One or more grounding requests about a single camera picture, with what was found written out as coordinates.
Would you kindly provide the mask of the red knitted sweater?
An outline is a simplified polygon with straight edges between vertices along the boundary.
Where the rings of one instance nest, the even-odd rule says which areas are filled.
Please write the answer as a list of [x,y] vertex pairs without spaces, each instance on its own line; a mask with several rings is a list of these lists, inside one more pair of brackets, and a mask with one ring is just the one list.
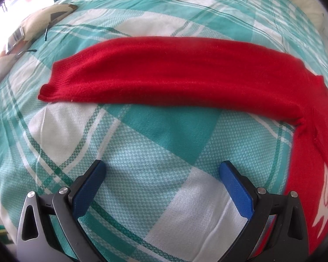
[[55,62],[38,99],[213,107],[286,122],[295,127],[286,190],[300,196],[310,252],[328,234],[328,88],[300,59],[231,40],[115,38]]

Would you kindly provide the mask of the patterned beige pillow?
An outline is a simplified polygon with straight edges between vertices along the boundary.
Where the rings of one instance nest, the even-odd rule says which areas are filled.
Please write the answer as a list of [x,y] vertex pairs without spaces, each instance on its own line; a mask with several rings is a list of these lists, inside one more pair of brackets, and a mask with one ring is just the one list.
[[5,49],[0,53],[0,82],[40,36],[46,36],[51,27],[77,9],[78,6],[71,3],[54,4],[25,18],[8,38]]

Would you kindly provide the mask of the teal plaid bed sheet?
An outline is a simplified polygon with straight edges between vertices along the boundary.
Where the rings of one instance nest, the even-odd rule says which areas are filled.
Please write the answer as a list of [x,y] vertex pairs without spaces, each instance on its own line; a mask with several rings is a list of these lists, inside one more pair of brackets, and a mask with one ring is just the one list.
[[216,261],[246,219],[219,165],[284,194],[292,125],[200,107],[46,103],[55,62],[119,37],[205,37],[288,53],[328,87],[320,32],[290,0],[60,0],[75,12],[0,82],[0,219],[12,239],[30,191],[56,193],[95,161],[106,178],[80,224],[108,261]]

